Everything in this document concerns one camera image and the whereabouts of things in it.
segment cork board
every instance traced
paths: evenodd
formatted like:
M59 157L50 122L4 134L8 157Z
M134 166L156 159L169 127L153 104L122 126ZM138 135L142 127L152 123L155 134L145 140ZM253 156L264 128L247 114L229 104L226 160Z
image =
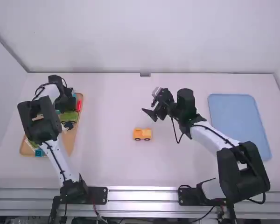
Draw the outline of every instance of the cork board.
M73 124L74 128L71 130L68 130L66 133L62 132L61 136L62 136L62 140L63 140L63 144L64 147L68 153L68 155L70 156L71 153L74 150L74 144L75 144L75 138L76 138L76 134L77 134L77 129L79 126L79 120L80 120L80 114L82 112L82 108L83 108L83 94L81 93L76 93L77 99L82 101L82 105L81 105L81 110L78 114L78 120L75 124ZM35 153L34 151L31 149L31 147L25 142L26 140L26 135L24 135L23 141L21 143L21 147L20 147L20 154L23 156L31 156L31 157L35 157Z

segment yellow toy car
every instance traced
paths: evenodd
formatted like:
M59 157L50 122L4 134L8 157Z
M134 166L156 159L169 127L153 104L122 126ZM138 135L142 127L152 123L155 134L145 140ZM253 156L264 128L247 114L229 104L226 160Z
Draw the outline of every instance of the yellow toy car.
M151 128L135 128L133 132L133 138L136 141L145 140L149 141L152 138L152 130Z

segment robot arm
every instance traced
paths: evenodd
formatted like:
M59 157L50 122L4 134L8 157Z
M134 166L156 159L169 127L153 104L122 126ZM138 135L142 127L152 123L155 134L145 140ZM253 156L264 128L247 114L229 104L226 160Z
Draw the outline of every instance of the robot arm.
M233 204L249 200L250 197L270 189L270 182L256 145L250 141L241 143L212 127L197 113L192 90L180 89L177 92L177 102L167 88L156 87L152 96L154 100L151 106L155 107L154 110L142 110L153 121L156 122L158 118L164 120L168 115L172 123L173 119L178 122L183 135L196 140L217 156L219 183L226 197L221 201ZM245 164L245 168L240 169L238 163ZM190 200L188 205L218 205L217 199L206 198L202 189L203 183L197 184L196 188L190 188L189 193L193 200Z
M43 97L48 96L52 105L60 97L60 91L56 84L48 84L36 91L36 96L33 101L37 101ZM60 129L58 130L57 140L47 140L40 142L40 148L44 151L46 156L50 159L58 177L61 187L66 180L73 182L79 181L79 173L71 168L67 152L64 148L61 138Z
M70 164L61 138L62 126L56 109L60 112L76 108L72 88L63 86L62 78L49 76L49 82L35 91L31 101L18 104L18 111L27 138L40 146L50 159L60 182L60 195L64 202L83 203L88 187L81 175Z

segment aluminum rail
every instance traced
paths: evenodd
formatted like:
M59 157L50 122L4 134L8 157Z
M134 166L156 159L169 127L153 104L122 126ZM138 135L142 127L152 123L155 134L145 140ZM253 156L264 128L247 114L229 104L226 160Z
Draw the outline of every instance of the aluminum rail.
M105 217L198 218L210 207L180 206L176 187L108 187L108 203L97 205ZM0 188L0 216L48 216L52 199L59 195L52 188ZM253 198L262 200L262 195ZM65 206L59 207L63 216ZM214 209L207 218L216 218ZM235 204L238 218L280 219L280 192L268 192L263 205L243 201ZM94 217L92 205L68 204L69 217Z

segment blue mat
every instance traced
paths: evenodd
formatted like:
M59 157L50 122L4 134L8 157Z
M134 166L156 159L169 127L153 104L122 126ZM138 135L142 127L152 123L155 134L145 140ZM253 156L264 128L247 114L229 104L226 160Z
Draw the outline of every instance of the blue mat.
M208 98L211 123L227 136L256 144L262 161L272 154L266 139L255 99L242 94L211 94Z

